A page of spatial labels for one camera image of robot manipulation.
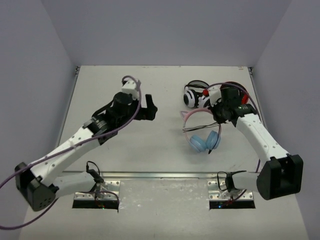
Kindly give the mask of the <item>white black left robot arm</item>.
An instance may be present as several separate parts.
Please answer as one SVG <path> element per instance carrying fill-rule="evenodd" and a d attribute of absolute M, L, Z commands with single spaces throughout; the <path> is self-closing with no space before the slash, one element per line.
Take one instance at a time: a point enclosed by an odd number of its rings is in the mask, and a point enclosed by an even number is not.
<path fill-rule="evenodd" d="M 17 189 L 33 211 L 47 208 L 54 200 L 77 192 L 95 194 L 105 181 L 90 168 L 61 176 L 61 173 L 89 151 L 103 145 L 133 120 L 152 121 L 158 108 L 152 96 L 145 95 L 146 107 L 132 94 L 118 92 L 113 100 L 92 114 L 76 133 L 43 158 L 15 167 Z"/>

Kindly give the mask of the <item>pink blue cat-ear headphones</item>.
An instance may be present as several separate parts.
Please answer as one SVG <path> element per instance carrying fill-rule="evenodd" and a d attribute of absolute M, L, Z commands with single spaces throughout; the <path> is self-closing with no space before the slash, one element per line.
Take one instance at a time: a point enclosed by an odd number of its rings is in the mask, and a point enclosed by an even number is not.
<path fill-rule="evenodd" d="M 211 116 L 213 116 L 212 112 L 208 108 L 195 108 L 191 111 L 181 110 L 180 116 L 182 118 L 182 132 L 184 133 L 185 139 L 189 143 L 189 145 L 196 150 L 197 153 L 202 153 L 208 150 L 208 154 L 210 154 L 213 150 L 215 150 L 220 142 L 221 142 L 221 132 L 222 132 L 222 126 L 221 124 L 214 122 L 212 124 L 208 125 L 199 125 L 196 127 L 186 127 L 187 120 L 196 113 L 208 113 Z M 206 140 L 203 140 L 198 135 L 194 134 L 191 137 L 188 137 L 188 132 L 204 129 L 204 128 L 210 128 L 218 126 L 218 131 L 212 130 L 209 135 L 207 136 Z"/>

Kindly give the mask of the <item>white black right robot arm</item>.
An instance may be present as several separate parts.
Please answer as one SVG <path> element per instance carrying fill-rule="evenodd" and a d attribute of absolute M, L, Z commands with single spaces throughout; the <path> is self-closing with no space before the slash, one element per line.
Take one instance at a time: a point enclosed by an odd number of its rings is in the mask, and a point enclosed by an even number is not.
<path fill-rule="evenodd" d="M 208 90 L 209 110 L 219 123 L 230 122 L 248 140 L 260 161 L 260 172 L 245 170 L 227 172 L 225 187 L 229 193 L 239 190 L 258 192 L 265 200 L 272 200 L 300 192 L 302 158 L 285 150 L 263 125 L 253 103 L 243 104 L 240 93 L 245 90 L 232 83 L 222 89 Z"/>

